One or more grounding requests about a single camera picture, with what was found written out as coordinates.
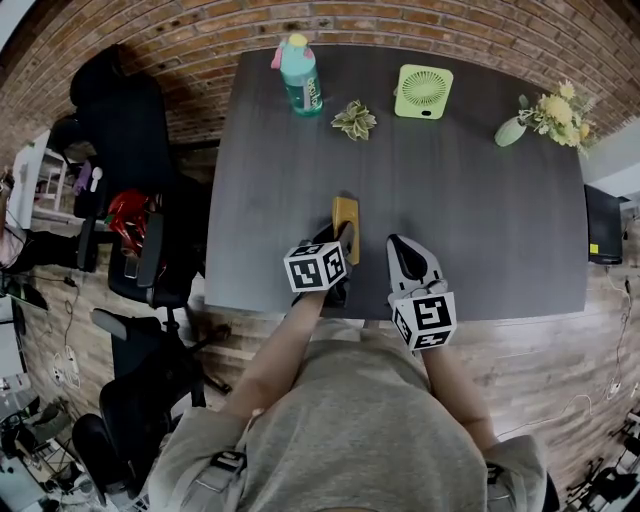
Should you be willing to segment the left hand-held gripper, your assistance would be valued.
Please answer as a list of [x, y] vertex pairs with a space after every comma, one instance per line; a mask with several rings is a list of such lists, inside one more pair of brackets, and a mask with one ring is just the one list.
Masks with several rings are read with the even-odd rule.
[[334, 226], [329, 223], [312, 238], [312, 243], [292, 248], [284, 257], [289, 284], [296, 294], [292, 305], [308, 293], [325, 292], [327, 307], [345, 308], [355, 263], [354, 243], [354, 224], [346, 221], [340, 226], [336, 241]]

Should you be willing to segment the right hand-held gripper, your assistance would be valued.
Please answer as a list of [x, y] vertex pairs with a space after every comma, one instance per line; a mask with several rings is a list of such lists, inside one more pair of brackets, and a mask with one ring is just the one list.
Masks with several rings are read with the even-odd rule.
[[[390, 286], [391, 321], [410, 351], [447, 345], [457, 329], [454, 294], [448, 290], [433, 253], [402, 235], [386, 242]], [[404, 282], [427, 282], [411, 285]]]

